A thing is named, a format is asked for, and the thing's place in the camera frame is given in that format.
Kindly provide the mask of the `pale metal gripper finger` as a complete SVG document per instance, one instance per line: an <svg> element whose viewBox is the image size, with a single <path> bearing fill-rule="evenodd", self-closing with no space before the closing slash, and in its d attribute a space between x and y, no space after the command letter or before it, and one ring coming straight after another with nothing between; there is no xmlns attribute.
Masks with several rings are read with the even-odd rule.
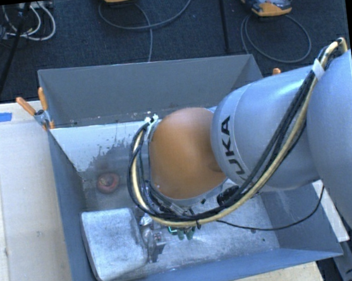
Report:
<svg viewBox="0 0 352 281"><path fill-rule="evenodd" d="M147 248L148 260L150 263L155 263L155 240L151 228L145 227L142 231L142 236L145 246Z"/></svg>
<svg viewBox="0 0 352 281"><path fill-rule="evenodd" d="M156 232L154 234L154 241L155 241L155 255L156 255L156 259L158 259L159 255L162 254L167 242L163 238L162 232Z"/></svg>

